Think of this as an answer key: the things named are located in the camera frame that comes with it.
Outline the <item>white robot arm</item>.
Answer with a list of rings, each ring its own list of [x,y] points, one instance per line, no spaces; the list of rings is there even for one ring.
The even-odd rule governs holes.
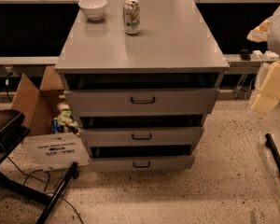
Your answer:
[[[272,16],[247,35],[254,42],[266,41],[268,50],[280,57],[280,6]],[[270,113],[280,101],[280,59],[264,63],[257,74],[255,89],[249,99],[249,108],[262,115]]]

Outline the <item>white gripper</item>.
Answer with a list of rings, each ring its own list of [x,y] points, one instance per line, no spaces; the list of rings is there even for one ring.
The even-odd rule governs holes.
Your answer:
[[[250,109],[260,114],[270,113],[280,99],[280,60],[264,63],[257,74],[256,90],[250,98]]]

